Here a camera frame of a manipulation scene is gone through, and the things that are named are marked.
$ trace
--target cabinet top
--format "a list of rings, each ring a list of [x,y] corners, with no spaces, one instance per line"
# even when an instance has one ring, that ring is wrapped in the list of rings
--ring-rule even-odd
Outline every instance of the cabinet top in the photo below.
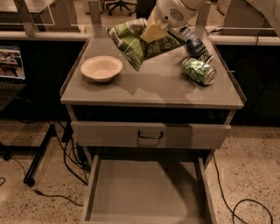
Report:
[[[136,71],[107,36],[104,27],[96,27],[73,73],[68,76],[63,104],[130,107],[170,107],[191,109],[241,109],[243,102],[228,76],[206,33],[202,37],[217,75],[208,87],[202,87],[181,75],[185,48],[146,60]],[[81,73],[84,61],[99,55],[118,58],[121,73],[109,83],[90,83]]]

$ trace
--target green snack bag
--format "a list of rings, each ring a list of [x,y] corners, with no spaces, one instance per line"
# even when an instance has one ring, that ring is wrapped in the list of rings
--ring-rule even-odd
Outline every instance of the green snack bag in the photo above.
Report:
[[[185,43],[179,42],[168,34],[166,37],[148,44],[140,39],[146,25],[146,19],[139,18],[106,29],[118,49],[137,71],[145,60],[167,53]]]

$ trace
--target soda can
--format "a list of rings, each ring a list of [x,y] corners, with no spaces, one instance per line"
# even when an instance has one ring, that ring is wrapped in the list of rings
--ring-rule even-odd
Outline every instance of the soda can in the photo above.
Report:
[[[216,69],[202,60],[192,58],[183,61],[181,71],[183,75],[203,86],[210,85],[216,76]]]

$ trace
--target black stand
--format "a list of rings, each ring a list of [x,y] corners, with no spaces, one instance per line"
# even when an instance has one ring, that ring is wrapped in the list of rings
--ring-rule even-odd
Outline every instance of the black stand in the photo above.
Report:
[[[3,145],[0,143],[0,150],[4,151],[3,158],[4,160],[9,160],[10,159],[10,152],[11,151],[37,151],[35,158],[33,159],[31,166],[28,170],[28,172],[25,175],[24,178],[24,183],[27,184],[28,186],[34,186],[35,185],[35,180],[33,178],[33,174],[37,168],[37,165],[39,164],[39,160],[43,156],[46,146],[50,140],[51,137],[54,137],[56,135],[54,125],[51,124],[48,131],[45,133],[45,137],[41,143],[40,146],[13,146],[13,145]]]

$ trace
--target computer screen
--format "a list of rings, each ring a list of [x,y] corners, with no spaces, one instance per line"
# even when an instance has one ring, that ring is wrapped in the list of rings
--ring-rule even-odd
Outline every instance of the computer screen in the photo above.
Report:
[[[25,80],[25,70],[18,44],[0,43],[0,78]]]

